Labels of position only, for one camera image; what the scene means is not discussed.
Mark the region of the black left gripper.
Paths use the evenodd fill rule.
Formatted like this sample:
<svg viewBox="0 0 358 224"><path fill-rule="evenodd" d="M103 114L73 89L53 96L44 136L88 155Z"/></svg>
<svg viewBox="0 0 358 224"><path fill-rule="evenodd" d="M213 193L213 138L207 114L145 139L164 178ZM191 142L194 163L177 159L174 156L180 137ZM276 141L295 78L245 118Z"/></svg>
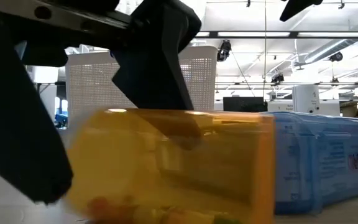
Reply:
<svg viewBox="0 0 358 224"><path fill-rule="evenodd" d="M69 47L122 45L131 17L117 12L117 5L117 1L0 0L0 15L13 43L27 44L24 64L64 66Z"/></svg>

